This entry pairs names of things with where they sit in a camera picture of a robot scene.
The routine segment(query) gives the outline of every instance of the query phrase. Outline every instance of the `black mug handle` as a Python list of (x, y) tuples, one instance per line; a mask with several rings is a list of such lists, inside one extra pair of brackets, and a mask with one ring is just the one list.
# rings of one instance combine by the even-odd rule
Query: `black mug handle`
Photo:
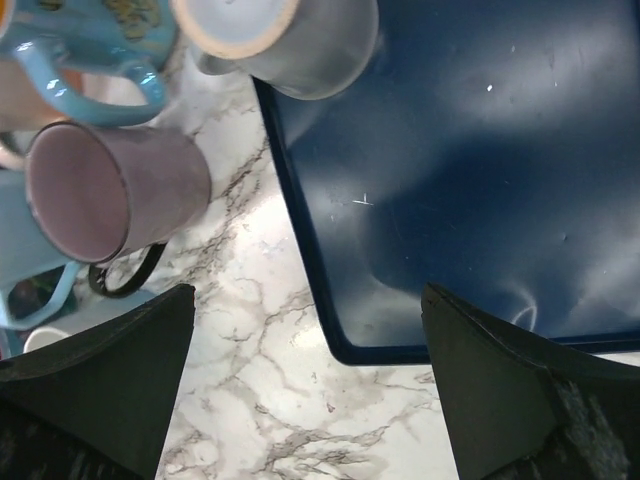
[(98, 295), (106, 298), (125, 298), (140, 290), (158, 266), (160, 257), (164, 253), (166, 243), (157, 243), (149, 247), (142, 264), (136, 273), (121, 287), (109, 290), (107, 287), (107, 274), (109, 267), (100, 268), (95, 265), (89, 267), (89, 287)]

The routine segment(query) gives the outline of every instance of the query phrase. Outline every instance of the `marble countertop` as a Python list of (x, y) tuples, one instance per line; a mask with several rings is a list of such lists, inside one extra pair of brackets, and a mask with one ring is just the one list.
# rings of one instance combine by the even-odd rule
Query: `marble countertop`
[[(148, 285), (197, 288), (157, 478), (456, 479), (431, 367), (354, 368), (329, 353), (250, 79), (202, 75), (182, 43), (166, 76), (173, 101), (153, 124), (193, 137), (214, 198)], [(139, 101), (115, 80), (95, 88), (102, 100)]]

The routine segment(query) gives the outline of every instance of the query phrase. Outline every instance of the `pink mug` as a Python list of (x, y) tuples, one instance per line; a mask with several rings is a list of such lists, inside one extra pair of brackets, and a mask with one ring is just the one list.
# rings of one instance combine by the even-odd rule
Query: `pink mug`
[(139, 288), (169, 238), (198, 220), (211, 196), (209, 169), (191, 139), (152, 128), (55, 123), (35, 137), (26, 176), (36, 222), (70, 258), (104, 265), (153, 245), (121, 289), (106, 288), (106, 269), (90, 271), (94, 290), (110, 297)]

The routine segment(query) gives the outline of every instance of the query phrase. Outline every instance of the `dark blue tray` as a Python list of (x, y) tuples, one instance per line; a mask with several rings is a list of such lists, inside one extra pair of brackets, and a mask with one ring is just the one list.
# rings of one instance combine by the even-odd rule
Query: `dark blue tray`
[(427, 282), (589, 352), (640, 347), (636, 0), (380, 0), (376, 57), (302, 102), (258, 83), (325, 335), (427, 363)]

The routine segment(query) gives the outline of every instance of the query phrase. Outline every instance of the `gold pattern on mug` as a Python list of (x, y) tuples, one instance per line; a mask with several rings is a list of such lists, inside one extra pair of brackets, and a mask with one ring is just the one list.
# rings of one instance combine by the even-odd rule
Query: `gold pattern on mug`
[(40, 8), (49, 12), (55, 12), (64, 7), (64, 0), (38, 0)]
[(102, 0), (102, 4), (114, 14), (130, 42), (142, 40), (162, 20), (158, 0)]

